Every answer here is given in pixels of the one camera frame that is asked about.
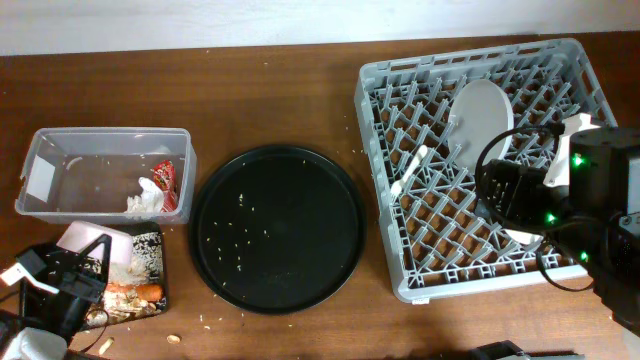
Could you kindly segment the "white cup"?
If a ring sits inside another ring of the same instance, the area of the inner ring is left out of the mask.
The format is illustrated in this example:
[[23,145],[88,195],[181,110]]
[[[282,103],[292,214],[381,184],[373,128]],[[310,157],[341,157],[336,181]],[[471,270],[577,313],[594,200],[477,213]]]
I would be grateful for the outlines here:
[[521,245],[531,245],[539,243],[543,240],[543,236],[539,234],[533,234],[529,232],[523,232],[513,229],[504,229],[504,232],[515,242]]

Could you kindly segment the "white tissue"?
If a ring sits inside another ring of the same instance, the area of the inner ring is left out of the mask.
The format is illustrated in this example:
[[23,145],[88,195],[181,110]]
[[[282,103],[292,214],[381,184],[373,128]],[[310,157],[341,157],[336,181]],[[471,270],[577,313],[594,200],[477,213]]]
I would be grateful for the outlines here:
[[140,195],[127,198],[126,213],[159,213],[164,206],[163,191],[149,178],[140,177]]

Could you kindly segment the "orange carrot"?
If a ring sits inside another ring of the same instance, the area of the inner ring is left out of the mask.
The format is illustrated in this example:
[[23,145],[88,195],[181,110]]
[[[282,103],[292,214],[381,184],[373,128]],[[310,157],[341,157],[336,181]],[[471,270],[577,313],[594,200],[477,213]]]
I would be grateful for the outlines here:
[[149,302],[158,302],[164,296],[164,290],[159,284],[120,285],[108,284],[106,291],[113,293],[129,293],[133,291],[138,298]]

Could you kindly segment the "red snack wrapper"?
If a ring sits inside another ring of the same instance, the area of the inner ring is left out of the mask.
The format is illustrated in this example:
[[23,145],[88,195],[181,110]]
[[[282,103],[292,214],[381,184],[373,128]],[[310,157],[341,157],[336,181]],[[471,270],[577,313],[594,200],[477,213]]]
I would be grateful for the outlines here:
[[165,160],[152,168],[154,184],[164,196],[162,212],[173,212],[178,206],[176,171],[170,160]]

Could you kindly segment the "light grey plate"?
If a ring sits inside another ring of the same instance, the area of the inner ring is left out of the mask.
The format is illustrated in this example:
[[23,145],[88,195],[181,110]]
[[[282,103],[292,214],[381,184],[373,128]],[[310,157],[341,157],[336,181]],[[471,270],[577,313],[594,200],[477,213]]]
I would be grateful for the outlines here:
[[514,128],[514,113],[507,94],[496,84],[479,79],[465,85],[454,99],[448,122],[452,130],[447,136],[455,165],[475,169],[482,150],[496,136]]

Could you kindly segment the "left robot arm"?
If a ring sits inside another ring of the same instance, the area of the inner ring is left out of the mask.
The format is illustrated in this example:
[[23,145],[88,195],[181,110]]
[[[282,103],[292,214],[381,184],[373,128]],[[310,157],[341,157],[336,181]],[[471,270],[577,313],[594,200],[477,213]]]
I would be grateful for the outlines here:
[[53,242],[34,245],[1,273],[20,285],[19,310],[1,312],[3,359],[63,359],[93,304],[106,289],[112,237],[98,236],[79,252]]

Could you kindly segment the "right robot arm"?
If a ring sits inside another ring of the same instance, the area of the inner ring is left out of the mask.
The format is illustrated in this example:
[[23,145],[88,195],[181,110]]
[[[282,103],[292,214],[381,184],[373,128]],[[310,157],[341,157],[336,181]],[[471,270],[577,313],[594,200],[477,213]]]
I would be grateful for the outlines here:
[[538,270],[551,246],[583,267],[597,295],[627,333],[639,333],[639,132],[633,128],[567,125],[526,127],[554,140],[555,162],[541,170],[489,151],[515,135],[497,135],[480,152],[476,194],[491,219],[537,235]]

